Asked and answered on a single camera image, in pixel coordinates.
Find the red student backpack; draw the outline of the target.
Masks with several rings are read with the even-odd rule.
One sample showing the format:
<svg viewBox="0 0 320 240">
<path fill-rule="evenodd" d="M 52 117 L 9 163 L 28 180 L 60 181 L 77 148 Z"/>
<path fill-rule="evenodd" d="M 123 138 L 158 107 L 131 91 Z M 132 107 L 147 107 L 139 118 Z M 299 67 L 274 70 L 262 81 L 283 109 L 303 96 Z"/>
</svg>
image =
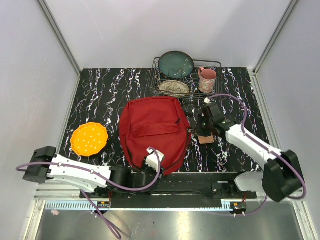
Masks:
<svg viewBox="0 0 320 240">
<path fill-rule="evenodd" d="M 119 139 L 124 156 L 134 168 L 143 166 L 147 149 L 164 154 L 164 175 L 177 171 L 184 163 L 191 141 L 190 124 L 177 98 L 145 97 L 131 100 L 119 121 Z"/>
</svg>

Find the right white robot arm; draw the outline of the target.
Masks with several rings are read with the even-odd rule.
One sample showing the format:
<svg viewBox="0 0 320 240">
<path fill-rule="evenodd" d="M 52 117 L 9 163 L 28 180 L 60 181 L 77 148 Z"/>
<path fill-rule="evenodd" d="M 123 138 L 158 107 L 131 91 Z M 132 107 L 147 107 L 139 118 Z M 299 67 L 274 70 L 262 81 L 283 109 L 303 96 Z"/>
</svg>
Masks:
<svg viewBox="0 0 320 240">
<path fill-rule="evenodd" d="M 228 195 L 239 198 L 244 192 L 265 193 L 274 202 L 289 198 L 303 187 L 303 174 L 298 156 L 282 151 L 259 139 L 235 120 L 226 118 L 220 107 L 205 101 L 198 115 L 196 134 L 200 137 L 219 137 L 236 146 L 252 158 L 261 172 L 239 172 L 227 185 Z"/>
</svg>

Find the pink leather wallet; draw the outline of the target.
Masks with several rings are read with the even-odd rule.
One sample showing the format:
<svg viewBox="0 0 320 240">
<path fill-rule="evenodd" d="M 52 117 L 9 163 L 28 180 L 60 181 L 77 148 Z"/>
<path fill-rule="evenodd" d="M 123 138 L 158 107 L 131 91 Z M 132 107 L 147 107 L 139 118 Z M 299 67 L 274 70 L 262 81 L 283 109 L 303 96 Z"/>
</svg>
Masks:
<svg viewBox="0 0 320 240">
<path fill-rule="evenodd" d="M 198 141 L 201 145 L 204 145 L 204 144 L 212 144 L 215 142 L 215 139 L 212 135 L 210 136 L 198 136 Z"/>
</svg>

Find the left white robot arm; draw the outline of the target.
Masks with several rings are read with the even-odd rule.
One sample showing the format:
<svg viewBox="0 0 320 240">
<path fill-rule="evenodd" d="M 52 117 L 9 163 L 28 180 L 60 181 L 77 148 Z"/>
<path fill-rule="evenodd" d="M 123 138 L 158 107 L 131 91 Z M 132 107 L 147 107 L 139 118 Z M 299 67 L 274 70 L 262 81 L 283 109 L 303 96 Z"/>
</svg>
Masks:
<svg viewBox="0 0 320 240">
<path fill-rule="evenodd" d="M 103 198 L 108 190 L 119 193 L 150 192 L 157 187 L 164 168 L 165 155 L 152 147 L 142 161 L 142 168 L 122 165 L 98 166 L 68 159 L 46 146 L 36 149 L 29 163 L 16 168 L 24 173 L 23 180 L 31 183 L 62 183 Z"/>
</svg>

